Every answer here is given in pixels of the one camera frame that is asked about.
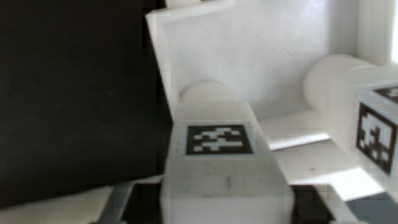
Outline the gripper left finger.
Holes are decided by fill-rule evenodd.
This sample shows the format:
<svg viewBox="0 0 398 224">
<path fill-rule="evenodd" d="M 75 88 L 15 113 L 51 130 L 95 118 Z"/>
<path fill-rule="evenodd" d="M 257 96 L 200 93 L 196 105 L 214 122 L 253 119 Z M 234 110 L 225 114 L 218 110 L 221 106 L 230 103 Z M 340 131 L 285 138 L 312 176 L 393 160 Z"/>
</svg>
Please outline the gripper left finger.
<svg viewBox="0 0 398 224">
<path fill-rule="evenodd" d="M 99 220 L 90 224 L 164 224 L 159 183 L 129 182 L 115 187 Z"/>
</svg>

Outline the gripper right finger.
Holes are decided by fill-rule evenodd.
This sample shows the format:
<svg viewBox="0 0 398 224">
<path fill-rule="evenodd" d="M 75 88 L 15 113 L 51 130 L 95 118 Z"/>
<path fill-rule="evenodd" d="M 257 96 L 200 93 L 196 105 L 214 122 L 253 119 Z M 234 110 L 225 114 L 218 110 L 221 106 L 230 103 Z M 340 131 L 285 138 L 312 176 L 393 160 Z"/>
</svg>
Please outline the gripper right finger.
<svg viewBox="0 0 398 224">
<path fill-rule="evenodd" d="M 329 184 L 292 185 L 296 193 L 290 224 L 363 224 Z"/>
</svg>

